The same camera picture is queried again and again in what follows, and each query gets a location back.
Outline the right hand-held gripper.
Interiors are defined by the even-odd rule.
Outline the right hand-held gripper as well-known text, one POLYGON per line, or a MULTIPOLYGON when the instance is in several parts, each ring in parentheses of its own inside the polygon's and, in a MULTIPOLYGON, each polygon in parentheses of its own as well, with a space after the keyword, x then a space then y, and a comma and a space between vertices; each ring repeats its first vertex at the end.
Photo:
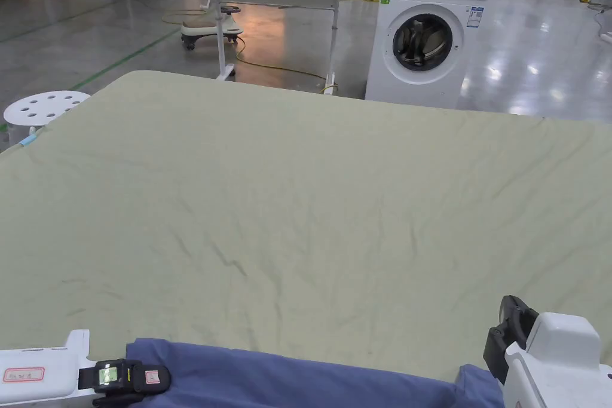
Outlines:
POLYGON ((611 407, 611 367, 600 361, 602 339, 587 318, 538 313, 507 295, 499 320, 483 359, 505 407, 611 407))

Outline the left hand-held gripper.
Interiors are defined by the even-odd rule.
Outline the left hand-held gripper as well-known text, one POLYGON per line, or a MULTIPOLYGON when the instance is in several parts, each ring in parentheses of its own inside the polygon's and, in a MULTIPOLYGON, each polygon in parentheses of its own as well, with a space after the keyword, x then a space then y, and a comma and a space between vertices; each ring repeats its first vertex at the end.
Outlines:
POLYGON ((169 390, 167 367, 138 360, 93 362, 90 331, 73 330, 64 345, 1 351, 2 405, 129 407, 169 390))

